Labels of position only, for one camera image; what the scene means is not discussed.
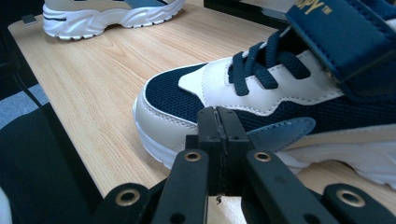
black cable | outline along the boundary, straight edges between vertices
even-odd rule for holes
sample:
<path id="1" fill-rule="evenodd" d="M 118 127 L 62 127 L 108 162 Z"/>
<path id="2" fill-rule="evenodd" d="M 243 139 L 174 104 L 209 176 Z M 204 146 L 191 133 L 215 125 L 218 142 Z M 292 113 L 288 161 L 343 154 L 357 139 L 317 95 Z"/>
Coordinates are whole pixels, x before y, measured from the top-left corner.
<path id="1" fill-rule="evenodd" d="M 15 82 L 17 83 L 17 85 L 22 89 L 22 91 L 29 96 L 29 98 L 35 102 L 35 104 L 38 106 L 38 108 L 40 108 L 42 106 L 42 104 L 40 104 L 40 102 L 38 102 L 37 98 L 35 98 L 35 96 L 29 91 L 29 89 L 25 86 L 25 84 L 23 83 L 20 75 L 18 73 L 14 73 L 12 74 L 12 76 L 14 77 Z"/>

wooden table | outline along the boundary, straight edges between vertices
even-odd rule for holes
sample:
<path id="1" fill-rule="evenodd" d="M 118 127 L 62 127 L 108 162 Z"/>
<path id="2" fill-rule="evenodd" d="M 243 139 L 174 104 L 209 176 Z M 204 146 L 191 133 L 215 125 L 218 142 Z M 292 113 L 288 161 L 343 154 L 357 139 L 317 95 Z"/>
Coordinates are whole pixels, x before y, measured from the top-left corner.
<path id="1" fill-rule="evenodd" d="M 42 16 L 9 26 L 24 57 L 49 97 L 97 188 L 106 196 L 116 186 L 151 188 L 169 171 L 143 149 L 132 105 L 144 83 L 164 70 L 232 56 L 265 41 L 274 31 L 187 0 L 172 20 L 151 27 L 111 26 L 97 37 L 62 41 L 46 35 Z M 328 161 L 298 177 L 321 193 L 331 183 L 351 184 L 370 193 L 396 214 L 396 191 Z M 209 200 L 208 223 L 244 223 L 238 198 Z"/>

sneaker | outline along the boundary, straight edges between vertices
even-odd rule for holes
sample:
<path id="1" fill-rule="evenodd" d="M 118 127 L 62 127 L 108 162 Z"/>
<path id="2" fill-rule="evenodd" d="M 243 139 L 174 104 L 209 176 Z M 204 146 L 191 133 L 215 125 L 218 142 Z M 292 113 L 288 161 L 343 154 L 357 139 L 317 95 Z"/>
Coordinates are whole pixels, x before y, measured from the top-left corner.
<path id="1" fill-rule="evenodd" d="M 287 18 L 267 43 L 150 79 L 134 104 L 144 147 L 171 167 L 197 112 L 223 106 L 294 173 L 337 160 L 396 189 L 396 7 L 300 0 Z"/>
<path id="2" fill-rule="evenodd" d="M 169 21 L 184 0 L 45 0 L 43 27 L 50 36 L 81 39 L 100 35 L 108 25 L 125 28 Z"/>

table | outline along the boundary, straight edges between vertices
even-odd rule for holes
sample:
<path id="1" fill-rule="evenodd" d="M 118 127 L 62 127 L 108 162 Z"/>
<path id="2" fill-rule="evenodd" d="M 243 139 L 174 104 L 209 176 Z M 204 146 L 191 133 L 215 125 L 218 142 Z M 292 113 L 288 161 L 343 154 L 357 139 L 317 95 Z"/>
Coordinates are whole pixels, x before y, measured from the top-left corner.
<path id="1" fill-rule="evenodd" d="M 132 116 L 134 99 L 150 77 L 175 67 L 232 56 L 265 41 L 274 29 L 203 8 L 187 0 L 170 21 L 145 28 L 110 26 L 99 36 L 62 41 L 37 23 L 11 24 L 12 33 L 49 97 L 101 194 L 139 183 L 151 188 L 169 175 L 143 149 Z M 396 191 L 378 186 L 337 161 L 311 165 L 298 177 L 321 193 L 343 182 L 371 194 L 396 214 Z M 209 200 L 208 223 L 244 223 L 240 200 Z"/>

shoe upper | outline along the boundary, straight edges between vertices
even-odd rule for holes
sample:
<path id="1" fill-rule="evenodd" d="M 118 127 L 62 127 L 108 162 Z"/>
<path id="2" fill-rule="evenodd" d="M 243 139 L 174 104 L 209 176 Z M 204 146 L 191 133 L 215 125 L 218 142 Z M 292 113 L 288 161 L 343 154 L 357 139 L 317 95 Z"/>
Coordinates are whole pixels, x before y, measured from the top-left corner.
<path id="1" fill-rule="evenodd" d="M 142 131 L 179 151 L 207 106 L 234 110 L 248 133 L 297 118 L 315 121 L 311 134 L 396 124 L 394 6 L 301 0 L 287 18 L 249 51 L 152 78 L 135 107 Z"/>
<path id="2" fill-rule="evenodd" d="M 78 11 L 82 9 L 105 11 L 111 8 L 132 9 L 138 7 L 163 7 L 167 5 L 162 0 L 46 0 L 45 4 L 48 8 L 55 11 Z"/>

